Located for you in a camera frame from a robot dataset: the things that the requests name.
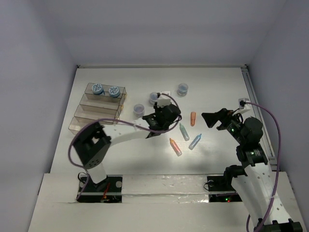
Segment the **clear paperclip jar small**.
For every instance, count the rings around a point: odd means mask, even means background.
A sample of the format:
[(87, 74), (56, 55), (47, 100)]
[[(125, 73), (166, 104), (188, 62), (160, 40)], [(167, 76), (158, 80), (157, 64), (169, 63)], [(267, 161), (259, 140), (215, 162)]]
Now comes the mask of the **clear paperclip jar small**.
[(145, 113), (144, 105), (142, 105), (142, 104), (136, 104), (136, 105), (133, 107), (133, 113), (134, 113), (134, 116), (137, 117), (137, 118), (143, 117), (143, 116), (144, 116), (144, 113)]

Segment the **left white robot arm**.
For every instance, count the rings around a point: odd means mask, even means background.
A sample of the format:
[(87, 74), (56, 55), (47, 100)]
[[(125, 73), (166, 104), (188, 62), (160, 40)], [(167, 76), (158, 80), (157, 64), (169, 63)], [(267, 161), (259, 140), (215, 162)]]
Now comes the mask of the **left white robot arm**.
[(101, 125), (102, 121), (109, 119), (95, 120), (75, 135), (68, 150), (69, 161), (72, 162), (70, 151), (74, 148), (82, 163), (75, 166), (83, 168), (90, 179), (91, 187), (101, 191), (107, 185), (107, 175), (102, 161), (111, 146), (167, 133), (181, 118), (179, 107), (171, 103), (162, 107), (155, 106), (154, 113), (132, 123), (115, 119), (117, 124)]

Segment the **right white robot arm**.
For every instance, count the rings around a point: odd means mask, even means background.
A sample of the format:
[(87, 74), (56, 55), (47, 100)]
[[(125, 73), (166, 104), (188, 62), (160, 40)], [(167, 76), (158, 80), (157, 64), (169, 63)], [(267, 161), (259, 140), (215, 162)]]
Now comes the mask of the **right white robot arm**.
[(207, 126), (217, 122), (217, 130), (228, 131), (238, 142), (236, 155), (240, 165), (227, 167), (223, 175), (208, 176), (210, 192), (235, 191), (247, 208), (255, 232), (301, 232), (300, 222), (292, 220), (277, 194), (277, 181), (271, 179), (271, 168), (260, 140), (263, 124), (255, 118), (242, 119), (241, 111), (221, 109), (202, 113)]

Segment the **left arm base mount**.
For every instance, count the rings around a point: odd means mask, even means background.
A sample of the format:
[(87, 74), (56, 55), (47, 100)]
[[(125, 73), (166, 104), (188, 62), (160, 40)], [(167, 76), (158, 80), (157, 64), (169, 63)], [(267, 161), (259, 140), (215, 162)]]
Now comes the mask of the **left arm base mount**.
[(91, 178), (87, 181), (84, 172), (78, 174), (79, 186), (77, 202), (79, 203), (121, 203), (122, 175), (107, 176), (102, 182), (95, 184)]

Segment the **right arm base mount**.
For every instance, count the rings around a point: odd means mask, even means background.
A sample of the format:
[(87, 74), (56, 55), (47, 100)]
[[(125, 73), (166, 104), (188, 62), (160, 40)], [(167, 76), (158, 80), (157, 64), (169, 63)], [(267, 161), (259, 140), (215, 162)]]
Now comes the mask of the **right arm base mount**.
[(241, 197), (231, 185), (224, 182), (222, 175), (209, 175), (203, 188), (208, 193), (210, 203), (241, 202)]

